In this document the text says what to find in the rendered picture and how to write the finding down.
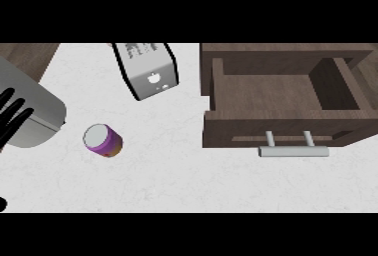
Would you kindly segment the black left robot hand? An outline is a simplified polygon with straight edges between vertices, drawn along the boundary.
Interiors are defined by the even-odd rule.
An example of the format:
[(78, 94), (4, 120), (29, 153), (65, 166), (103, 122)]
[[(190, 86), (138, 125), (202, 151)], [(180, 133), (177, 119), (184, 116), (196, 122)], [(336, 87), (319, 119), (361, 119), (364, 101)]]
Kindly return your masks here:
[(17, 113), (19, 109), (25, 104), (23, 98), (17, 98), (10, 104), (10, 106), (4, 108), (6, 103), (10, 101), (13, 94), (13, 88), (7, 88), (0, 93), (0, 152), (3, 151), (4, 145), (11, 139), (22, 124), (25, 123), (26, 119), (34, 113), (32, 108), (26, 108), (20, 113)]

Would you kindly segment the purple can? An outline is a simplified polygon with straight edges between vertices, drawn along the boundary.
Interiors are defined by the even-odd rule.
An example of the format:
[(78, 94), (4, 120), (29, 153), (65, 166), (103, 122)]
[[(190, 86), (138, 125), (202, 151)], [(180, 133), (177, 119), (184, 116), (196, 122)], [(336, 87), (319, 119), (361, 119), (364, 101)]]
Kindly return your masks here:
[(106, 124), (91, 125), (82, 135), (85, 148), (100, 156), (110, 158), (122, 149), (122, 138)]

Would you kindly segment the brown wooden drawer front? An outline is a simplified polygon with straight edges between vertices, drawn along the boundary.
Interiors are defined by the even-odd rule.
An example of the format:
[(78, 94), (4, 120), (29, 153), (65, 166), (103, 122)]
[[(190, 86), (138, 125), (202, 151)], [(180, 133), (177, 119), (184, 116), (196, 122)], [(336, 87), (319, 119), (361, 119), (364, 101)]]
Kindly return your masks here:
[(308, 131), (316, 146), (344, 147), (378, 134), (376, 110), (206, 111), (202, 146), (251, 148), (267, 145), (270, 131), (279, 146), (304, 146)]

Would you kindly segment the grey rounded appliance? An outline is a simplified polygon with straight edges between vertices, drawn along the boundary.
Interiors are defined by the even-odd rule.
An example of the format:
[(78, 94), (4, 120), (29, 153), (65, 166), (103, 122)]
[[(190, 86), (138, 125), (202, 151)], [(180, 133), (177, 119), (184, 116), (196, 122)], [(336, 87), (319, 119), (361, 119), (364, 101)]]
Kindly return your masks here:
[(65, 123), (66, 107), (62, 100), (0, 56), (0, 93), (7, 88), (14, 89), (14, 94), (6, 107), (17, 98), (23, 98), (25, 103), (19, 112), (26, 108), (34, 109), (9, 144), (19, 148), (31, 148), (42, 144), (59, 132)]

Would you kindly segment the brown wooden panel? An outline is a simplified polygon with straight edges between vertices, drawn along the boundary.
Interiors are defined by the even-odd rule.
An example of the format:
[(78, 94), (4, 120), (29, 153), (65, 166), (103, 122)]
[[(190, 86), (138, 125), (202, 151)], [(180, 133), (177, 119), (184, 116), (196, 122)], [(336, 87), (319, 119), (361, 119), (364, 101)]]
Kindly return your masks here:
[(59, 43), (0, 43), (0, 56), (38, 82), (57, 48)]

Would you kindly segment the silver box with apple print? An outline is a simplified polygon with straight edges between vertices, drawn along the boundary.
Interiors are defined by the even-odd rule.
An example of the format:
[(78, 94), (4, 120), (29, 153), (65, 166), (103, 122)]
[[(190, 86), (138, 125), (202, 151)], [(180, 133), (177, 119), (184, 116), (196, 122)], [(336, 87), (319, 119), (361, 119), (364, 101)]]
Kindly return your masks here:
[(112, 49), (137, 101), (178, 85), (177, 61), (167, 43), (113, 43)]

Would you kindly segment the brown wooden cabinet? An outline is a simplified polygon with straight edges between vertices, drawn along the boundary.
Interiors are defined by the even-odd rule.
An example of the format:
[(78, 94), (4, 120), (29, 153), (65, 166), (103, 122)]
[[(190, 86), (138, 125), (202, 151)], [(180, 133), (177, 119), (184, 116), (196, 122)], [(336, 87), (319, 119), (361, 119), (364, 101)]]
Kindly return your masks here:
[(200, 93), (214, 110), (358, 110), (351, 69), (366, 43), (202, 43)]

